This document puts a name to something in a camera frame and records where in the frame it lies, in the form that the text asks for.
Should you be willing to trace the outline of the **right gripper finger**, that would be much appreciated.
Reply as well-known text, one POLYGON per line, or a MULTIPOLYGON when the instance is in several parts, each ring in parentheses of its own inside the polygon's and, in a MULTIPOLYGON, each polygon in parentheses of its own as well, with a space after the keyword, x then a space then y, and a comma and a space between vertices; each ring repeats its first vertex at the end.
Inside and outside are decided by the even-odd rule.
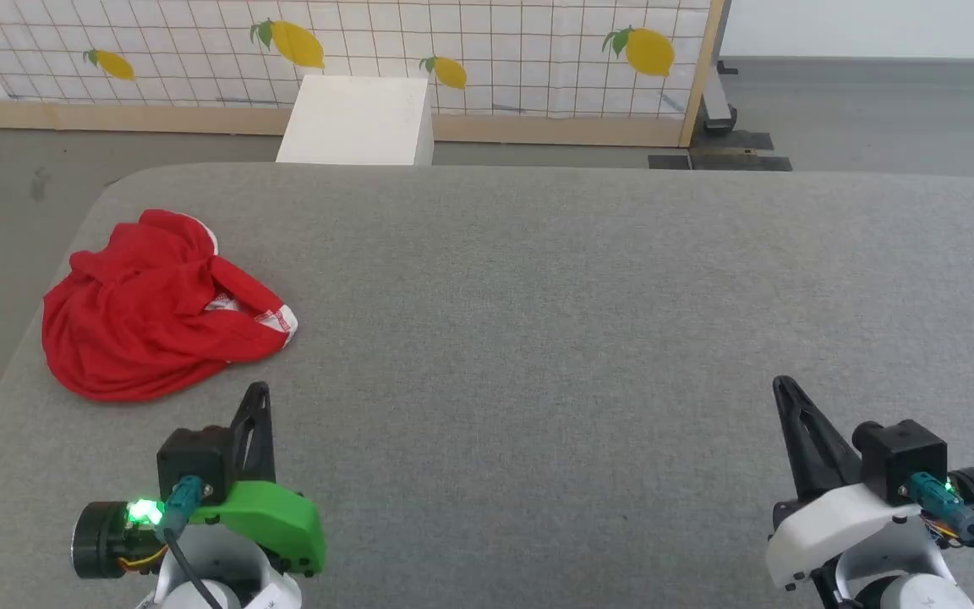
POLYGON ((861 456, 789 376, 776 376, 773 394, 796 498, 814 501, 843 486, 861 483, 861 456))

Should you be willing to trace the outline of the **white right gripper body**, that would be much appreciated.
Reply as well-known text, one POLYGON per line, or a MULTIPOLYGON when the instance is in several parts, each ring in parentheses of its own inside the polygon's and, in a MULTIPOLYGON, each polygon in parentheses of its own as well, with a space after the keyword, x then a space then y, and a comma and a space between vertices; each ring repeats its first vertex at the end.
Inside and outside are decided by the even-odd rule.
POLYGON ((915 502, 892 506, 862 483, 834 489, 785 517, 765 552, 773 585, 804 579, 851 592, 895 572, 946 577, 946 562, 915 502))

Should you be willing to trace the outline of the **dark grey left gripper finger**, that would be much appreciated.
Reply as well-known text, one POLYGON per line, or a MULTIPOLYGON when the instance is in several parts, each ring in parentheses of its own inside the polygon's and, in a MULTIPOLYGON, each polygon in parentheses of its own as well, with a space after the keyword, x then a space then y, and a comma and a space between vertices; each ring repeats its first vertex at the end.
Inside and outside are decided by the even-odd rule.
POLYGON ((270 387, 248 385, 231 428, 232 482, 276 482, 276 460, 270 387))

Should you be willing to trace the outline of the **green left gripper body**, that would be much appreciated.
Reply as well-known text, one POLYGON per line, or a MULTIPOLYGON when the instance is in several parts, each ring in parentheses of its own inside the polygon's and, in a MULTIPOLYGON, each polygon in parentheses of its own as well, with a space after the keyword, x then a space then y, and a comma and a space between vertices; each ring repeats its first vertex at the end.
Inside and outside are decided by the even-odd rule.
POLYGON ((293 573, 313 577, 327 566, 320 510, 308 498, 275 482, 236 482, 224 502, 194 510, 190 523, 223 524, 293 573))

